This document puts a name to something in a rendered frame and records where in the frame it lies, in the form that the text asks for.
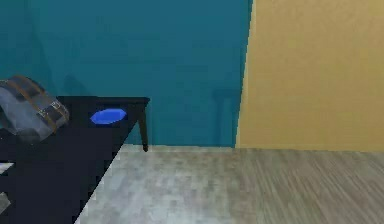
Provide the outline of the blue oval dish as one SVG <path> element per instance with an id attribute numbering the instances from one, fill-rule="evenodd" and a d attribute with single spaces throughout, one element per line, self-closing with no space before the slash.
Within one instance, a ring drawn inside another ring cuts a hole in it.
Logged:
<path id="1" fill-rule="evenodd" d="M 126 112 L 119 108 L 109 108 L 95 112 L 90 120 L 94 124 L 107 125 L 118 122 L 126 116 Z"/>

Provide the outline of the black table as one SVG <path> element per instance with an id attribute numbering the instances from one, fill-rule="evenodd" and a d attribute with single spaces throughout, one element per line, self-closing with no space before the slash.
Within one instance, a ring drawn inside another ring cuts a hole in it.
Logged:
<path id="1" fill-rule="evenodd" d="M 147 97 L 61 96 L 70 122 L 44 141 L 29 145 L 0 129 L 0 163 L 13 166 L 0 174 L 0 193 L 11 204 L 0 224 L 74 224 L 112 160 L 136 124 L 148 149 Z M 126 116 L 107 125 L 90 118 L 119 108 Z"/>

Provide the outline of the grey flat object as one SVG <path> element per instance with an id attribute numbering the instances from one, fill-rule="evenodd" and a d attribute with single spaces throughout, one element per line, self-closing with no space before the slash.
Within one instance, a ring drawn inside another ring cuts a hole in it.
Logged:
<path id="1" fill-rule="evenodd" d="M 4 192 L 0 193 L 0 214 L 11 204 L 7 194 Z"/>

